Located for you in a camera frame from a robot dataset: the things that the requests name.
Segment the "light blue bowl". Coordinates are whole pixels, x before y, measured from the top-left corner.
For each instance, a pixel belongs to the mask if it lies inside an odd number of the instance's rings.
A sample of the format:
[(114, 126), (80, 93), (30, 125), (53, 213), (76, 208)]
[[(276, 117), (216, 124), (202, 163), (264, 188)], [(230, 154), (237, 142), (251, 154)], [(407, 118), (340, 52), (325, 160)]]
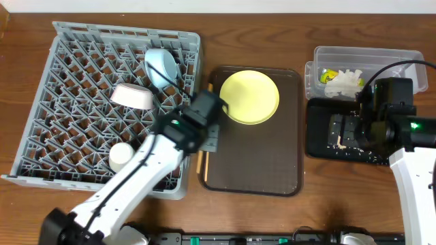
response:
[(144, 56), (146, 73), (156, 88), (164, 88), (171, 82), (176, 82), (178, 65), (171, 53), (162, 48), (152, 48)]

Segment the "green snack wrapper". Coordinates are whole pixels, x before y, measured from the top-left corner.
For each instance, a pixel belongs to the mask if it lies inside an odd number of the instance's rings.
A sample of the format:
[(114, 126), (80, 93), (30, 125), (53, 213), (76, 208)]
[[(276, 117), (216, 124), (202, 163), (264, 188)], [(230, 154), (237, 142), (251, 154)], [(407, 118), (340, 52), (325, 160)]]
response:
[(329, 81), (335, 79), (339, 75), (338, 71), (332, 69), (323, 69), (320, 75), (320, 82), (326, 84)]

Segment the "food scraps rice pile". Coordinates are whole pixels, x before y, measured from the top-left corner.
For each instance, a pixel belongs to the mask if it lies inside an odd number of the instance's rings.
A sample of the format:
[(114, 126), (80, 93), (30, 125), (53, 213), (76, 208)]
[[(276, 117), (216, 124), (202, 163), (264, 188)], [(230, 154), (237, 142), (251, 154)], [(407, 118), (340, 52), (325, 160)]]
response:
[(388, 165), (388, 160), (371, 150), (362, 150), (352, 140), (351, 146), (341, 143), (341, 137), (336, 136), (327, 141), (327, 156), (337, 160), (370, 163), (375, 165)]

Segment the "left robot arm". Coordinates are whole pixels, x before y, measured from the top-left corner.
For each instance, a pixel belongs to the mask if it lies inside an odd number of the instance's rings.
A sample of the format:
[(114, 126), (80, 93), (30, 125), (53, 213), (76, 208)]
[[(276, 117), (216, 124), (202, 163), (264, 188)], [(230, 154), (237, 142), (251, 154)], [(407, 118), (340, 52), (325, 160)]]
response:
[(147, 244), (141, 233), (124, 228), (125, 221), (155, 185), (199, 150), (226, 105), (202, 91), (190, 105), (159, 116), (152, 134), (100, 191), (68, 214), (55, 208), (47, 215), (39, 244)]

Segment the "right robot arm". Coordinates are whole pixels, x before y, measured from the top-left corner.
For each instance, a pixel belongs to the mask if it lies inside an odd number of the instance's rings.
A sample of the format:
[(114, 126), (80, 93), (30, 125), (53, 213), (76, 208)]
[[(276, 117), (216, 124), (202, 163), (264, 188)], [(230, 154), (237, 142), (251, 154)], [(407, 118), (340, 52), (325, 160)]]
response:
[(378, 79), (358, 95), (357, 116), (334, 114), (329, 144), (388, 160), (401, 200), (406, 244), (435, 243), (435, 120), (420, 118), (409, 78)]

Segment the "white cup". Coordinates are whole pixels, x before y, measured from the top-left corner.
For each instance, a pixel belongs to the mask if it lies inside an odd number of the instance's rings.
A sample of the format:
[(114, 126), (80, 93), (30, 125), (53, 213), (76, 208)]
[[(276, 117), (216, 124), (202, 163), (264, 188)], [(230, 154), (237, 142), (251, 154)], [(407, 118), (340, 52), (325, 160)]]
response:
[(127, 143), (115, 144), (109, 152), (109, 166), (111, 170), (118, 173), (134, 156), (134, 149)]

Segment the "white tissue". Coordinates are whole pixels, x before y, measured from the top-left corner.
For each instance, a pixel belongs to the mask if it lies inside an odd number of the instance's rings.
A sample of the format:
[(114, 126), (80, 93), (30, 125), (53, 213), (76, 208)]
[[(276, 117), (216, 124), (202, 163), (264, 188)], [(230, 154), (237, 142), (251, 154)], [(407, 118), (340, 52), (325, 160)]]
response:
[(341, 70), (338, 70), (338, 72), (339, 75), (335, 79), (325, 84), (325, 96), (333, 98), (342, 95), (354, 98), (356, 93), (359, 93), (364, 86), (364, 80), (360, 77), (362, 71), (347, 69), (345, 72)]

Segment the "wooden chopstick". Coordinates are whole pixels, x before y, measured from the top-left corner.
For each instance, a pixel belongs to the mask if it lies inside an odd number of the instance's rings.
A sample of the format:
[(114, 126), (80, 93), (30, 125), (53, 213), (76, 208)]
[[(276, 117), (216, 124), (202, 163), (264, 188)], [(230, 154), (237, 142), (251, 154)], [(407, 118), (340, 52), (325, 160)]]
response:
[(204, 152), (199, 150), (198, 151), (198, 158), (197, 158), (197, 167), (196, 167), (196, 173), (199, 174), (201, 170), (202, 160), (203, 160)]
[(206, 152), (205, 161), (204, 161), (204, 181), (205, 182), (207, 182), (207, 180), (208, 180), (209, 153), (210, 152)]

